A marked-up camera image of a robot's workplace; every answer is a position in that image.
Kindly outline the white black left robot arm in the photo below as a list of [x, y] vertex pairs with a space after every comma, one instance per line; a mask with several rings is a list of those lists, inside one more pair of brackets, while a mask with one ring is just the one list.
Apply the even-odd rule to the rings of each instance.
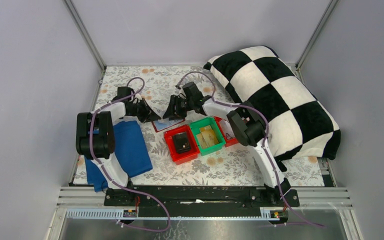
[[134, 202], [135, 192], [127, 187], [129, 176], [116, 157], [114, 132], [114, 126], [125, 116], [136, 117], [141, 123], [161, 119], [139, 92], [122, 86], [117, 89], [117, 95], [98, 110], [77, 114], [75, 147], [79, 155], [97, 166], [110, 189], [118, 189], [116, 199], [128, 206]]

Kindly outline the red leather card holder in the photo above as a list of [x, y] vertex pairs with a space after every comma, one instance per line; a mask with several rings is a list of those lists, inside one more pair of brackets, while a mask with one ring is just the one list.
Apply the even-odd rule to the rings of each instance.
[[158, 133], [158, 132], [161, 132], [163, 130], [169, 129], [175, 125], [178, 125], [184, 121], [185, 121], [185, 119], [169, 120], [167, 118], [167, 119], [155, 120], [152, 122], [152, 125], [153, 125], [155, 132]]

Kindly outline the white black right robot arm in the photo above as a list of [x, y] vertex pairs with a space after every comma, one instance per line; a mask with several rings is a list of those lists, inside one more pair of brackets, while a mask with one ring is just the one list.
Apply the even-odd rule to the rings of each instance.
[[195, 83], [188, 82], [179, 94], [172, 94], [164, 119], [183, 119], [194, 111], [209, 117], [228, 121], [236, 140], [248, 148], [264, 180], [267, 201], [273, 206], [287, 199], [291, 185], [276, 163], [269, 148], [269, 124], [265, 116], [250, 103], [243, 104], [217, 101], [213, 96], [204, 96]]

